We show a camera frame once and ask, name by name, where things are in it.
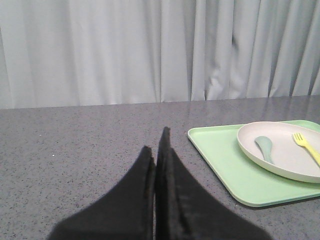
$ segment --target gray countertop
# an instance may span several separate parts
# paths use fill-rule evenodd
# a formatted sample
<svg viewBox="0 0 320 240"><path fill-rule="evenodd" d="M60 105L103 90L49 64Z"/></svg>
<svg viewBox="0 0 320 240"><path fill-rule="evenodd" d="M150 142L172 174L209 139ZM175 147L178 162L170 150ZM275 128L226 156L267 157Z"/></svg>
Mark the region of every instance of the gray countertop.
<svg viewBox="0 0 320 240"><path fill-rule="evenodd" d="M227 208L274 239L320 239L320 198L242 205L187 137L195 127L285 120L320 124L320 96L0 110L0 239L45 239L108 192L144 145L156 158L165 126L190 173Z"/></svg>

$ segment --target white plate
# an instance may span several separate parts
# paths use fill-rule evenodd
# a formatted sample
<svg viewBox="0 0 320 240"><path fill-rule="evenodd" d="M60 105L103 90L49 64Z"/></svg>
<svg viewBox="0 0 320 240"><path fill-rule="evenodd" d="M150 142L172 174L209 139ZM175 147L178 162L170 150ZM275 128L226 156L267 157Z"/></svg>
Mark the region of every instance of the white plate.
<svg viewBox="0 0 320 240"><path fill-rule="evenodd" d="M282 122L259 121L242 126L237 139L242 151L259 166L280 176L308 183L320 183L320 167L304 147L298 146L294 133L302 133L320 153L320 133L308 128ZM255 138L266 136L272 141L271 158L264 161Z"/></svg>

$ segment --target fork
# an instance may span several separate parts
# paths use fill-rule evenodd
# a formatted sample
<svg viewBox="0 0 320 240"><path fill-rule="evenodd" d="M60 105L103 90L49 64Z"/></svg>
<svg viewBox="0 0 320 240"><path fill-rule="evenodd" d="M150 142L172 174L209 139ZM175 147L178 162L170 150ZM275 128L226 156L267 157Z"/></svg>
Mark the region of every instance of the fork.
<svg viewBox="0 0 320 240"><path fill-rule="evenodd" d="M306 138L302 135L302 133L294 133L293 134L293 139L295 141L296 144L298 144L301 147L305 147L309 153L311 154L311 156L314 158L314 160L316 161L316 163L319 165L320 167L320 153L318 153L306 140Z"/></svg>

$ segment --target spoon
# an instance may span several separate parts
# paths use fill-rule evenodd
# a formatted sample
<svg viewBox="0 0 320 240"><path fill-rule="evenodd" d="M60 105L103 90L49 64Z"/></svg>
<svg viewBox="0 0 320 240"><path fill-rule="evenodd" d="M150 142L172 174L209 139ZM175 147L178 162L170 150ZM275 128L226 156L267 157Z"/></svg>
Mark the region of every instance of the spoon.
<svg viewBox="0 0 320 240"><path fill-rule="evenodd" d="M264 160L268 163L274 164L271 159L272 142L270 138L266 136L258 136L254 141L259 146Z"/></svg>

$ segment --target mint green tray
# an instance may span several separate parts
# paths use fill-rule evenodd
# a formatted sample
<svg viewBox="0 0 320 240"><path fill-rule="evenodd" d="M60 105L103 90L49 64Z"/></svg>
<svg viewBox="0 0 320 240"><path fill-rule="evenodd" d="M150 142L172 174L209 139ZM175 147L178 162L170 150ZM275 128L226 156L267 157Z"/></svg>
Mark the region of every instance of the mint green tray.
<svg viewBox="0 0 320 240"><path fill-rule="evenodd" d="M320 125L311 121L284 123L320 132ZM276 175L249 159L237 141L241 126L198 127L188 131L190 141L236 200L250 207L264 207L320 196L320 183Z"/></svg>

